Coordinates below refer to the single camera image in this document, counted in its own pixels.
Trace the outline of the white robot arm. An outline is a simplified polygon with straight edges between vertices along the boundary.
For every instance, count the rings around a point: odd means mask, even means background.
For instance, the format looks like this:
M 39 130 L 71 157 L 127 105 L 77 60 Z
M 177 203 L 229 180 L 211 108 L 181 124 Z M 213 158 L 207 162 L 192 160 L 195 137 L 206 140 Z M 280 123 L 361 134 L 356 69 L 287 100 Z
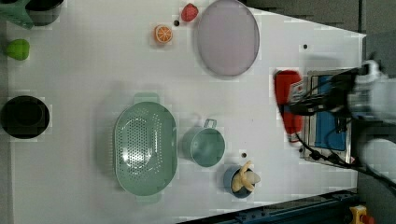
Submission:
M 289 102 L 294 115 L 313 116 L 329 112 L 353 119 L 366 129 L 361 132 L 361 162 L 376 174 L 395 177 L 395 80 L 376 67 L 346 70 L 326 82 L 323 93 L 305 93 Z

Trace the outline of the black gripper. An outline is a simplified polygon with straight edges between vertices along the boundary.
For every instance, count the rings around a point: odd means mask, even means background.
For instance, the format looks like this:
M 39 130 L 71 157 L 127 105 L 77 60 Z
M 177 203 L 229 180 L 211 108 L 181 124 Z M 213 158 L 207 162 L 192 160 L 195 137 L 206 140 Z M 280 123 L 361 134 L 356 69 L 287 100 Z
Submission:
M 340 74 L 332 76 L 330 79 L 331 88 L 326 93 L 314 95 L 301 95 L 293 99 L 294 103 L 323 103 L 324 105 L 291 104 L 290 112 L 294 115 L 313 116 L 318 112 L 326 111 L 333 113 L 336 117 L 350 117 L 347 97 L 355 86 L 356 76 L 359 74 L 358 68 L 346 70 Z

